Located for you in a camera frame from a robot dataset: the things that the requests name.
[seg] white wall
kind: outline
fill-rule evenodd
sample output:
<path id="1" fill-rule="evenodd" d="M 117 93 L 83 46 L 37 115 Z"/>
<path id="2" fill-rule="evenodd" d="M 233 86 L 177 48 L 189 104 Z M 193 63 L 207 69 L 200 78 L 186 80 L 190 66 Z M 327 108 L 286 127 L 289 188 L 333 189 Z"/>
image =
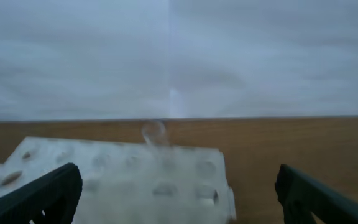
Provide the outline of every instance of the white wall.
<path id="1" fill-rule="evenodd" d="M 358 1 L 0 0 L 0 120 L 358 114 Z"/>

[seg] wooden table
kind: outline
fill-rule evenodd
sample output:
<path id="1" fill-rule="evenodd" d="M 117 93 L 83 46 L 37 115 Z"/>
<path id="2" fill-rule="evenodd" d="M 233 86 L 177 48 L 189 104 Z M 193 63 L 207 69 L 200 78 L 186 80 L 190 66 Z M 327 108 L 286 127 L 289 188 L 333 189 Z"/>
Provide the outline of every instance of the wooden table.
<path id="1" fill-rule="evenodd" d="M 143 142 L 143 121 L 0 123 L 0 163 L 26 136 Z M 167 121 L 171 143 L 223 153 L 239 223 L 283 223 L 274 182 L 290 164 L 358 201 L 358 118 Z"/>

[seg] perforated white block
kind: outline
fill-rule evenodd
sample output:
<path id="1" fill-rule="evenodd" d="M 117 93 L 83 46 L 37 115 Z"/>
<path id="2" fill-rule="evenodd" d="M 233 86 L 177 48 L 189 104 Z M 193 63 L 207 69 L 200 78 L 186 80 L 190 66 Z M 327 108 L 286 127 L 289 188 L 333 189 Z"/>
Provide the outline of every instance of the perforated white block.
<path id="1" fill-rule="evenodd" d="M 83 178 L 77 224 L 223 224 L 236 217 L 223 154 L 198 147 L 159 151 L 145 144 L 27 137 L 0 164 L 0 197 L 67 162 Z"/>

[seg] brown wooden surface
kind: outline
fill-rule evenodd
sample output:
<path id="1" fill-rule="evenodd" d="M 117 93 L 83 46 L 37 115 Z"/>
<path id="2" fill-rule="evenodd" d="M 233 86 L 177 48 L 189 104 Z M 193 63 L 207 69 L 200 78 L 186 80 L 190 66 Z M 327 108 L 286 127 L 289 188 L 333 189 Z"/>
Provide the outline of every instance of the brown wooden surface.
<path id="1" fill-rule="evenodd" d="M 143 142 L 143 121 L 0 123 L 0 163 L 26 136 Z M 358 201 L 358 118 L 167 121 L 173 144 L 223 153 L 239 223 L 283 223 L 274 182 L 290 164 Z"/>

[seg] white backdrop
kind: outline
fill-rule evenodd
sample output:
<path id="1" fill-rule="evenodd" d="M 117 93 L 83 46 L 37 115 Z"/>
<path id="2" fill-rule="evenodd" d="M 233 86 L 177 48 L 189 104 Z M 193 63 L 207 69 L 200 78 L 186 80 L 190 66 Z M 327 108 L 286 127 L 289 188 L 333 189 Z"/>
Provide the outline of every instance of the white backdrop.
<path id="1" fill-rule="evenodd" d="M 358 1 L 0 0 L 0 120 L 358 114 Z"/>

